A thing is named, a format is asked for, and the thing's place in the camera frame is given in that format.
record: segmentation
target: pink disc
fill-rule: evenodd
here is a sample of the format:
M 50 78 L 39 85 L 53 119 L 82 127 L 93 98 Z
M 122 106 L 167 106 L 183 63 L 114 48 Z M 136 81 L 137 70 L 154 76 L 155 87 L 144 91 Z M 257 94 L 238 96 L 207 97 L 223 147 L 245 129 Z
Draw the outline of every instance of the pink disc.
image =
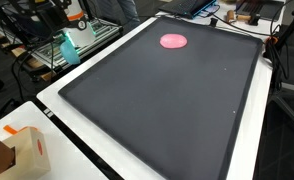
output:
M 187 39 L 180 34 L 165 34 L 160 38 L 160 44 L 168 49 L 182 48 L 186 46 Z

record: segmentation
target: person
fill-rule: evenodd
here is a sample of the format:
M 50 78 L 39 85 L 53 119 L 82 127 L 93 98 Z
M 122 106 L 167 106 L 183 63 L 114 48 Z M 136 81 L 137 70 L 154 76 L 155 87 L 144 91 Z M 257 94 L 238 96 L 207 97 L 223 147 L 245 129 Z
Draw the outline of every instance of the person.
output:
M 109 19 L 116 19 L 111 0 L 96 0 L 102 16 Z M 117 0 L 126 18 L 126 23 L 131 29 L 139 26 L 140 20 L 137 14 L 134 0 Z

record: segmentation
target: metal stand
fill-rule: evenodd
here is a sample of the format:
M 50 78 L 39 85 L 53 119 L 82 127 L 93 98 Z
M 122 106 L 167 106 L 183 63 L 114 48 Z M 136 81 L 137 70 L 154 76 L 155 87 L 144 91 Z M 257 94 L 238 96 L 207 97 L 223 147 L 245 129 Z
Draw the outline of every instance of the metal stand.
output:
M 287 30 L 280 36 L 280 38 L 278 39 L 278 42 L 275 44 L 277 51 L 281 51 L 287 39 L 291 36 L 293 32 L 294 32 L 294 20 L 289 25 Z M 280 74 L 281 74 L 281 70 L 279 69 L 278 71 L 274 72 L 273 77 L 279 78 Z M 294 121 L 293 109 L 289 107 L 289 105 L 280 95 L 272 94 L 268 99 L 268 104 L 272 101 L 275 102 L 290 117 L 290 119 Z

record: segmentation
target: floor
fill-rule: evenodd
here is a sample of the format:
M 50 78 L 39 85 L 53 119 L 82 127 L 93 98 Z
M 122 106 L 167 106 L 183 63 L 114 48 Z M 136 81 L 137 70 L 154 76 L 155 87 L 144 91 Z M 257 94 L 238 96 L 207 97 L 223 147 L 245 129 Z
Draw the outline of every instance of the floor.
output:
M 147 19 L 146 16 L 153 16 L 157 12 L 157 7 L 164 4 L 164 2 L 158 0 L 135 0 L 135 2 L 142 21 Z M 121 23 L 125 23 L 126 20 L 117 3 L 115 3 L 114 9 L 117 17 L 120 17 Z M 291 11 L 293 9 L 294 1 L 286 8 L 284 24 L 288 25 L 291 22 Z M 294 36 L 290 39 L 289 45 L 294 45 Z M 11 98 L 20 100 L 18 86 L 10 71 L 13 61 L 14 58 L 11 55 L 5 55 L 0 51 L 0 79 L 5 83 L 5 87 L 0 92 L 0 108 Z M 24 91 L 24 96 L 27 100 L 35 100 L 33 95 L 50 84 L 50 82 L 42 80 L 31 82 L 26 73 L 22 72 L 20 74 L 25 88 L 30 91 Z M 287 102 L 294 109 L 294 93 L 289 92 L 286 94 L 288 95 Z M 13 109 L 15 109 L 15 106 L 10 105 L 2 115 L 6 115 Z M 294 180 L 294 122 L 274 103 L 266 107 L 253 179 Z

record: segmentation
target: desk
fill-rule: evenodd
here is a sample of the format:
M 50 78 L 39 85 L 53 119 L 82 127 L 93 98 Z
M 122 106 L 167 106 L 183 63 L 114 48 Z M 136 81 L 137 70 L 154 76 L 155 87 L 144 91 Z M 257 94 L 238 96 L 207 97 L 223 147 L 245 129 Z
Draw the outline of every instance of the desk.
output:
M 10 136 L 2 128 L 34 126 L 44 134 L 51 171 L 40 180 L 108 178 L 32 103 L 27 102 L 0 120 L 0 140 Z
M 219 12 L 217 12 L 217 15 L 223 18 L 228 10 L 234 8 L 235 7 L 231 5 L 221 4 L 221 9 Z M 102 159 L 104 159 L 117 173 L 119 173 L 126 180 L 163 179 L 163 177 L 153 171 L 137 157 L 133 156 L 123 146 L 107 135 L 103 130 L 101 130 L 89 119 L 75 110 L 71 105 L 65 102 L 58 95 L 58 91 L 77 76 L 82 74 L 84 71 L 89 69 L 91 66 L 95 65 L 109 53 L 113 52 L 120 45 L 132 38 L 135 34 L 143 30 L 154 20 L 155 18 L 147 20 L 142 25 L 37 95 L 37 98 L 41 102 L 43 102 L 58 118 L 62 120 L 63 123 L 65 123 L 72 131 L 74 131 L 85 143 L 88 144 L 90 148 L 92 148 Z M 196 18 L 191 22 L 198 24 L 209 24 L 209 21 L 209 19 Z M 251 31 L 269 33 L 270 22 L 260 20 L 259 24 L 260 26 L 258 27 L 248 26 L 244 23 L 236 23 L 235 25 Z M 228 27 L 228 25 L 225 25 L 221 22 L 218 23 L 218 26 Z M 240 124 L 240 129 L 230 163 L 227 177 L 229 180 L 252 179 L 271 74 L 271 67 L 268 65 L 266 60 L 260 56 L 253 75 L 246 106 L 243 112 L 242 122 Z

